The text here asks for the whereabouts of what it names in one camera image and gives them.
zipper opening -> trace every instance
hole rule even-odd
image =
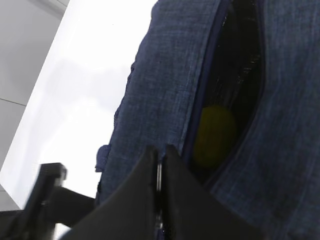
[[[188,163],[190,171],[195,175],[195,177],[199,180],[200,183],[204,184],[204,187],[206,190],[210,190],[210,188],[212,188],[212,186],[217,182],[221,173],[224,170],[226,170],[229,164],[234,160],[234,157],[237,154],[238,150],[240,149],[241,145],[243,144],[246,136],[248,135],[249,129],[256,116],[257,109],[261,101],[261,98],[264,92],[264,86],[265,86],[265,69],[264,69],[265,68],[265,52],[264,52],[265,50],[264,50],[262,0],[250,0],[250,1],[234,0],[228,6],[228,13],[226,15],[227,17],[225,18],[223,24],[220,25],[219,34],[218,36],[216,36],[216,39],[218,39],[216,41],[217,43],[213,47],[214,56],[211,56],[211,62],[210,62],[210,65],[213,65],[213,67],[210,67],[210,74],[207,75],[207,79],[204,79],[204,78],[199,79],[199,87],[198,87],[199,89],[196,93],[196,98],[195,98],[192,115],[189,123],[187,138],[185,141],[185,147],[183,148],[183,152],[182,152],[183,160]],[[233,30],[235,32],[238,31],[239,35],[237,35],[236,33],[235,34],[224,33],[224,28],[228,26],[230,27],[230,22],[233,22],[233,26],[231,28],[237,28],[237,30],[234,30],[234,29]],[[254,29],[255,24],[256,24],[256,32],[255,32],[256,35],[254,35],[253,38],[254,39],[256,38],[256,39],[252,40],[251,39],[252,36],[250,35],[249,29]],[[227,50],[227,52],[224,52],[223,45],[229,44],[229,46],[235,46],[238,44],[237,41],[240,42],[240,45],[241,45],[240,47],[239,46],[238,48],[231,47],[229,50]],[[251,46],[250,42],[252,41],[256,41],[257,49],[254,49],[255,48],[254,44],[252,44],[253,46]],[[224,66],[221,66],[221,62],[226,62],[226,63],[228,62],[228,59],[222,60],[223,57],[221,56],[226,55],[227,57],[229,56],[229,58],[230,56],[232,56],[232,55],[228,55],[228,51],[230,53],[235,52],[235,53],[232,53],[235,55],[241,53],[241,56],[238,55],[235,58],[235,59],[238,58],[240,60],[239,61],[240,64],[236,60],[233,61],[233,69],[236,68],[237,69],[236,72],[232,71],[232,68],[225,68]],[[203,64],[204,69],[205,67],[208,67],[208,62]],[[223,74],[225,74],[223,71],[226,71],[228,73],[227,78],[229,79],[233,78],[234,81],[237,82],[236,84],[237,87],[234,87],[234,90],[232,90],[231,93],[230,93],[230,85],[227,84],[228,87],[223,86],[227,79],[225,76],[221,77]],[[243,99],[245,99],[245,97],[243,96],[246,95],[245,94],[246,90],[243,90],[245,88],[244,86],[248,88],[248,85],[250,84],[251,86],[255,87],[256,92],[253,94],[255,96],[251,96],[251,98],[252,99],[255,98],[255,100],[254,102],[250,102],[248,106],[246,106],[248,108],[246,111],[247,117],[246,118],[244,117],[243,118],[244,120],[243,120],[241,119],[241,117],[239,117],[239,115],[241,115],[241,113],[239,112],[242,111],[240,103],[243,102]],[[238,115],[235,118],[236,118],[236,123],[239,128],[240,134],[238,135],[232,149],[230,150],[230,152],[228,153],[228,155],[226,156],[226,158],[218,168],[204,169],[204,168],[199,168],[195,166],[195,164],[192,161],[192,154],[193,154],[193,149],[194,149],[194,144],[196,140],[198,125],[201,118],[202,109],[203,107],[209,106],[210,104],[213,103],[212,101],[210,101],[210,98],[212,98],[215,95],[218,96],[213,101],[215,104],[218,103],[220,105],[225,105],[228,109],[230,109],[233,115]]]
[[[228,6],[230,0],[222,0],[217,11],[215,18],[210,29],[208,42],[206,46],[206,53],[201,67],[201,73],[198,81],[198,87],[195,93],[192,112],[188,124],[188,130],[184,141],[181,158],[187,166],[190,165],[190,156],[193,154],[193,145],[196,139],[197,128],[200,122],[200,115],[202,112],[203,95],[206,92],[206,86],[209,76],[211,74],[211,65],[214,61],[215,50],[217,47],[217,41],[221,34],[221,29],[226,19]]]
[[[245,142],[245,139],[248,136],[249,130],[252,126],[252,123],[257,115],[258,107],[260,105],[261,99],[263,97],[266,85],[266,53],[265,53],[265,33],[264,33],[264,1],[265,0],[253,0],[255,5],[255,14],[257,20],[257,31],[258,31],[258,44],[259,44],[259,51],[261,56],[260,61],[260,88],[257,96],[257,101],[254,105],[254,109],[252,114],[248,120],[248,123],[245,126],[244,131],[242,132],[241,136],[237,140],[237,143],[231,150],[230,154],[226,158],[226,160],[221,164],[221,166],[215,171],[212,176],[206,181],[204,184],[204,188],[207,191],[215,185],[218,181],[221,174],[226,170],[226,168],[234,161],[238,150],[241,148],[242,144]]]

white wall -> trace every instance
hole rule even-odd
[[[60,21],[28,0],[0,0],[0,168]],[[15,208],[0,185],[0,211]]]
[[[70,1],[0,173],[20,208],[41,163],[63,163],[64,186],[95,196],[96,153],[109,142],[154,3]]]

yellow ball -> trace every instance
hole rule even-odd
[[[195,163],[204,168],[218,167],[236,138],[236,121],[227,108],[219,105],[203,108],[193,149]]]

